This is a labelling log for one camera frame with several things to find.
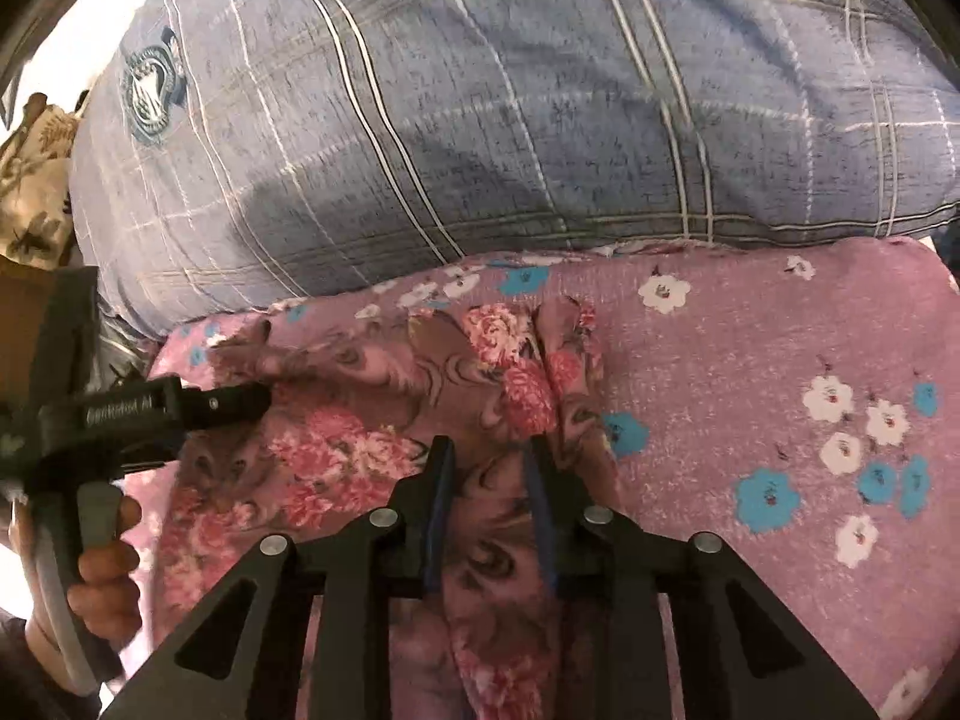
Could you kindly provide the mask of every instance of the silver screw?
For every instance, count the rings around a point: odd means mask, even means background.
[[[278,533],[274,533],[272,536],[267,536],[260,543],[260,552],[269,557],[274,555],[280,555],[287,548],[287,539],[283,536],[280,536]]]
[[[393,509],[374,509],[370,512],[370,524],[374,528],[390,528],[397,523],[400,515]]]
[[[610,525],[613,522],[613,512],[606,506],[587,506],[584,509],[584,519],[593,525]]]
[[[696,536],[693,536],[693,546],[695,546],[701,552],[706,552],[707,555],[715,555],[717,552],[723,549],[723,539],[720,538],[720,536],[717,536],[716,533],[703,531],[702,533],[697,533]]]

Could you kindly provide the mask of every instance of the blue flower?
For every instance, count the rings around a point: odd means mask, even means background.
[[[915,384],[913,405],[923,416],[933,416],[937,413],[937,386],[933,382]]]
[[[194,346],[190,349],[190,367],[206,362],[206,349],[203,346]]]
[[[867,503],[890,503],[896,492],[896,471],[873,461],[861,472],[856,488]]]
[[[641,452],[647,445],[650,429],[637,422],[630,413],[606,413],[603,423],[616,459]]]
[[[901,514],[913,519],[926,506],[926,494],[930,492],[928,463],[914,455],[901,471]]]
[[[299,306],[294,306],[290,311],[287,312],[287,322],[299,322],[304,318],[306,313],[306,304],[301,303]]]
[[[782,528],[800,507],[800,493],[785,473],[757,469],[736,483],[736,518],[751,533]]]
[[[546,281],[550,275],[549,268],[517,268],[514,271],[508,271],[503,284],[500,285],[501,293],[507,296],[526,295],[534,293]]]

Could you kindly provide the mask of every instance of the blue emblem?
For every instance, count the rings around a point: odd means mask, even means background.
[[[127,57],[123,100],[131,132],[155,146],[170,127],[171,105],[186,103],[186,73],[174,30],[165,26],[160,43]]]

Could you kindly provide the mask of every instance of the patterned beige cloth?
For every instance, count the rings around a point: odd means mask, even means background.
[[[79,117],[30,96],[23,122],[0,148],[0,253],[56,269],[73,233],[67,194]]]

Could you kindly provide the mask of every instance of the blue plaid fabric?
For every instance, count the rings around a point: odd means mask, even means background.
[[[159,337],[488,250],[928,234],[959,122],[902,0],[147,0],[71,194]]]

